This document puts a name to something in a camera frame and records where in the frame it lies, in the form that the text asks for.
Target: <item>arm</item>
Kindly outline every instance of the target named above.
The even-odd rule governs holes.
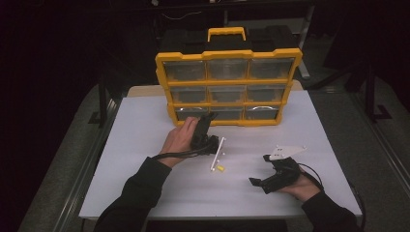
[[[280,191],[289,193],[304,202],[302,209],[312,223],[314,232],[363,231],[350,211],[338,206],[304,175],[300,175],[294,185],[282,188]]]
[[[160,154],[186,152],[198,120],[188,118],[184,125],[170,131]],[[161,188],[179,158],[147,158],[138,172],[130,177],[121,196],[99,217],[94,231],[140,231],[151,208],[161,197]]]

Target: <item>white table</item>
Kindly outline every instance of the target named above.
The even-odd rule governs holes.
[[[173,128],[164,96],[123,99],[79,216],[98,218],[121,194],[124,183],[145,158],[160,151]],[[275,173],[262,156],[270,154],[276,145],[306,146],[307,150],[293,159],[316,170],[336,203],[356,216],[362,214],[307,91],[291,92],[278,126],[217,126],[210,127],[208,134],[227,139],[223,148],[226,155],[220,160],[225,170],[210,171],[212,155],[179,163],[148,219],[303,216],[301,203],[293,197],[279,192],[265,194],[249,181],[249,177],[263,180]]]

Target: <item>yellow organizer box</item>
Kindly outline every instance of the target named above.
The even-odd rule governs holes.
[[[212,126],[279,124],[301,60],[286,26],[170,30],[156,57],[173,123],[212,111]]]

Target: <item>organizer drawer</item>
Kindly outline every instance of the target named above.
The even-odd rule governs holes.
[[[211,107],[211,112],[217,113],[217,117],[215,121],[218,120],[240,120],[242,118],[242,112],[244,108],[241,106],[231,107],[231,106],[224,106],[224,107]]]
[[[200,103],[206,101],[205,86],[171,87],[174,103]]]
[[[174,107],[178,121],[185,121],[188,117],[199,118],[208,113],[208,107]]]
[[[249,78],[287,78],[293,60],[293,58],[251,59],[249,61]]]
[[[210,79],[244,79],[247,75],[246,59],[215,59],[207,62]]]
[[[279,102],[282,100],[285,84],[248,85],[248,102]]]
[[[278,116],[278,111],[278,106],[247,106],[245,118],[247,120],[275,120]]]
[[[205,79],[204,61],[166,61],[162,63],[167,80],[189,81]]]
[[[245,99],[245,85],[208,86],[210,102],[240,103]]]

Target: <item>black sleeve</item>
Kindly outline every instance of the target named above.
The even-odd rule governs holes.
[[[171,168],[147,158],[124,185],[121,196],[100,215],[94,231],[140,231],[151,208],[161,196]]]
[[[353,213],[338,206],[323,191],[306,201],[302,209],[313,224],[314,232],[363,232]]]

